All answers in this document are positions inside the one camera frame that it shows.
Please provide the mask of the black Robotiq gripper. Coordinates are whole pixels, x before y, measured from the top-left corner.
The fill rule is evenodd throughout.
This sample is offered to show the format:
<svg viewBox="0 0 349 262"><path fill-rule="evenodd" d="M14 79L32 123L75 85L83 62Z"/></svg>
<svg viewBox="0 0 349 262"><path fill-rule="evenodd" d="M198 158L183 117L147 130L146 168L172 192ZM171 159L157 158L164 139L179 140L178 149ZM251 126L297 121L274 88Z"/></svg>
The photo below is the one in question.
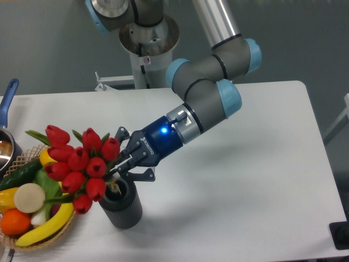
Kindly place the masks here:
<svg viewBox="0 0 349 262"><path fill-rule="evenodd" d="M153 167L182 147L182 140L172 127L171 121L163 116L132 135L125 127L119 127L114 138L119 142L122 160L126 162L117 169L112 169L112 177L139 182L154 182L155 173L147 168L142 173L129 170L135 167Z"/></svg>

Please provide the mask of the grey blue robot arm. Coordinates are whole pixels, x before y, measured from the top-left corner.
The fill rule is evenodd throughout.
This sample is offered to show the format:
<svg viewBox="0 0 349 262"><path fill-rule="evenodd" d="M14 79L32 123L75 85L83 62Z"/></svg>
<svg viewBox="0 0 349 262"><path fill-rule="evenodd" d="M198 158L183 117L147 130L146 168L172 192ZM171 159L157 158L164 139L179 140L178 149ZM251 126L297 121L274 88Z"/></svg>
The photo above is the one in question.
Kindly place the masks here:
<svg viewBox="0 0 349 262"><path fill-rule="evenodd" d="M106 179L154 181L154 167L199 135L229 118L242 106L233 79L257 69L259 45L245 39L226 1L194 1L212 49L199 62L173 59L179 40L176 22L165 15L162 1L86 1L101 32L119 31L129 53L137 89L169 87L182 104L141 130L119 128L116 138L127 141Z"/></svg>

